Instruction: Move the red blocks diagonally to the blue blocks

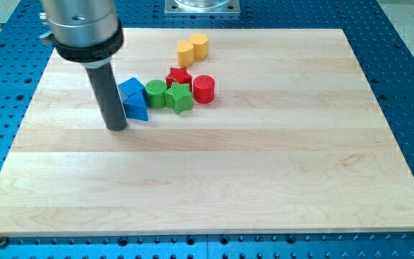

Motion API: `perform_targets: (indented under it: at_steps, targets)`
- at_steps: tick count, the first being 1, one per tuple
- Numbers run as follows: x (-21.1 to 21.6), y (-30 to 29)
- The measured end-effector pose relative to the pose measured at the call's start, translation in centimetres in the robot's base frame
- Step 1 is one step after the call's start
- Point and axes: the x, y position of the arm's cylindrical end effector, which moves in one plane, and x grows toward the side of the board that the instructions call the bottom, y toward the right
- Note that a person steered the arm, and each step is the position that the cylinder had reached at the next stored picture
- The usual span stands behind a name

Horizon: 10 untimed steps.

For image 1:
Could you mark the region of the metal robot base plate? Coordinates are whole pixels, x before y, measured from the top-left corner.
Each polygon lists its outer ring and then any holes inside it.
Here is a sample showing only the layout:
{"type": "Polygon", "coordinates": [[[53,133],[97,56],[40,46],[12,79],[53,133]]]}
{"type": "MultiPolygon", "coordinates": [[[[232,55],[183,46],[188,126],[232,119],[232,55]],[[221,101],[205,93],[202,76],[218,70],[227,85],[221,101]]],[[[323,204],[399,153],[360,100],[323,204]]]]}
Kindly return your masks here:
{"type": "Polygon", "coordinates": [[[167,15],[239,14],[240,0],[166,0],[167,15]]]}

